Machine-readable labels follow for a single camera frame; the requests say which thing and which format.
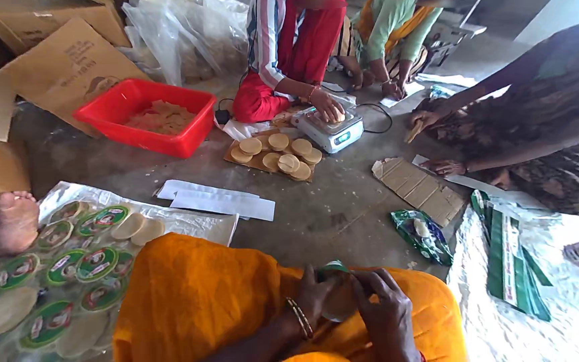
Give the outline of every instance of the green packaging label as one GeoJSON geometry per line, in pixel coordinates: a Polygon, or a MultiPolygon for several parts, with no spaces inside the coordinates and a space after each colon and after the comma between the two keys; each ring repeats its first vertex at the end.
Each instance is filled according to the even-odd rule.
{"type": "Polygon", "coordinates": [[[24,285],[39,267],[39,257],[24,254],[10,260],[0,271],[0,291],[7,291],[24,285]]]}
{"type": "Polygon", "coordinates": [[[82,283],[90,283],[107,276],[118,264],[118,252],[103,247],[86,254],[77,264],[75,277],[82,283]]]}
{"type": "Polygon", "coordinates": [[[38,349],[56,341],[71,324],[72,313],[73,304],[66,300],[41,308],[29,326],[30,331],[19,341],[20,346],[38,349]]]}
{"type": "Polygon", "coordinates": [[[46,271],[46,279],[51,285],[59,286],[75,280],[77,262],[86,255],[85,250],[74,249],[61,254],[46,271]]]}
{"type": "Polygon", "coordinates": [[[65,220],[47,225],[37,236],[37,246],[42,250],[60,246],[71,237],[72,232],[73,224],[65,220]]]}
{"type": "Polygon", "coordinates": [[[109,274],[109,276],[113,278],[123,278],[126,275],[129,275],[131,270],[133,270],[133,261],[135,258],[133,254],[126,251],[121,251],[120,255],[118,256],[118,264],[113,268],[113,271],[109,274]]]}
{"type": "Polygon", "coordinates": [[[129,209],[121,206],[109,206],[95,214],[93,229],[105,229],[124,221],[129,216],[129,209]]]}
{"type": "Polygon", "coordinates": [[[84,293],[81,306],[91,312],[108,309],[122,299],[126,288],[126,279],[104,278],[84,293]]]}
{"type": "Polygon", "coordinates": [[[92,227],[93,223],[95,222],[95,215],[92,214],[85,218],[82,218],[80,221],[77,222],[75,226],[75,232],[79,236],[92,236],[95,234],[95,231],[92,227]]]}
{"type": "Polygon", "coordinates": [[[51,222],[56,222],[59,220],[68,219],[71,217],[77,217],[81,215],[88,209],[88,204],[83,201],[73,201],[62,206],[60,210],[55,211],[53,216],[50,218],[51,222]]]}

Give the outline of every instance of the crate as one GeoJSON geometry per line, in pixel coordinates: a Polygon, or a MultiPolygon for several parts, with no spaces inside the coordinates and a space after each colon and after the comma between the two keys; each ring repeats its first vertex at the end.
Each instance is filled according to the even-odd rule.
{"type": "Polygon", "coordinates": [[[116,142],[188,159],[213,127],[215,96],[141,79],[126,79],[74,112],[73,117],[91,124],[116,142]],[[179,135],[161,135],[125,126],[132,116],[163,100],[185,107],[196,117],[179,135]]]}

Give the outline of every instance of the paper slip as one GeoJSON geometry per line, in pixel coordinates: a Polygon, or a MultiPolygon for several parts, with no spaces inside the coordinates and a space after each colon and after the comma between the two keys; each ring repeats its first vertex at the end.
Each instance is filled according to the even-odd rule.
{"type": "Polygon", "coordinates": [[[274,201],[263,198],[215,194],[201,191],[179,190],[171,207],[210,211],[213,213],[257,218],[274,221],[274,201]]]}
{"type": "MultiPolygon", "coordinates": [[[[421,167],[420,165],[426,161],[428,161],[428,159],[424,156],[416,155],[412,160],[412,163],[421,167]]],[[[499,197],[506,201],[518,203],[519,206],[526,207],[527,209],[546,209],[546,206],[544,206],[541,202],[535,200],[534,197],[522,191],[504,191],[499,187],[489,185],[486,182],[481,182],[474,178],[462,175],[449,176],[445,178],[450,182],[470,187],[471,189],[484,191],[491,196],[499,197]]]]}
{"type": "MultiPolygon", "coordinates": [[[[417,93],[418,91],[426,89],[426,87],[422,86],[421,84],[419,84],[417,82],[407,83],[405,86],[403,86],[403,88],[406,90],[406,97],[404,99],[417,93]]],[[[384,98],[381,100],[380,103],[383,104],[384,106],[390,108],[401,101],[395,101],[394,99],[391,99],[391,98],[384,98]]]]}
{"type": "Polygon", "coordinates": [[[157,193],[157,198],[165,200],[173,200],[176,198],[176,193],[179,191],[200,191],[204,193],[213,194],[230,194],[234,196],[259,198],[257,194],[244,193],[242,191],[234,191],[228,189],[219,189],[217,187],[194,184],[182,180],[167,180],[157,193]]]}

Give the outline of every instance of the bracelet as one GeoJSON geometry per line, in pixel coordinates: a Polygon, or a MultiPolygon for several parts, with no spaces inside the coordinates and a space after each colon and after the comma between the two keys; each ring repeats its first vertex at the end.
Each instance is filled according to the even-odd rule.
{"type": "Polygon", "coordinates": [[[320,86],[312,86],[312,90],[310,91],[310,95],[308,95],[308,103],[312,103],[312,101],[311,101],[312,94],[314,94],[314,91],[317,90],[318,88],[320,88],[320,86]]]}
{"type": "Polygon", "coordinates": [[[308,321],[308,318],[305,317],[303,310],[299,307],[298,304],[296,304],[296,302],[292,298],[286,297],[285,300],[294,311],[294,315],[296,316],[296,318],[299,320],[299,324],[301,325],[301,331],[303,333],[303,338],[305,340],[311,340],[312,338],[314,338],[314,331],[312,330],[310,321],[308,321]]]}

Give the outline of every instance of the yellow dupatta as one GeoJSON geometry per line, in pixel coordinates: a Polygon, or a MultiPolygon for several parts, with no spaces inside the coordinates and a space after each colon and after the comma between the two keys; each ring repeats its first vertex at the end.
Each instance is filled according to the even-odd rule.
{"type": "MultiPolygon", "coordinates": [[[[372,34],[372,30],[374,29],[374,17],[372,13],[372,1],[366,1],[366,4],[361,9],[361,13],[359,16],[359,21],[357,23],[357,29],[359,31],[359,35],[364,43],[367,43],[368,39],[370,38],[370,34],[372,34]]],[[[403,25],[401,25],[398,29],[392,30],[390,36],[388,37],[388,41],[385,42],[385,53],[390,54],[390,51],[394,48],[395,45],[399,42],[399,40],[405,38],[410,34],[419,24],[422,23],[423,19],[426,19],[430,13],[435,10],[433,6],[420,6],[417,11],[415,11],[412,18],[406,20],[403,25]]]]}

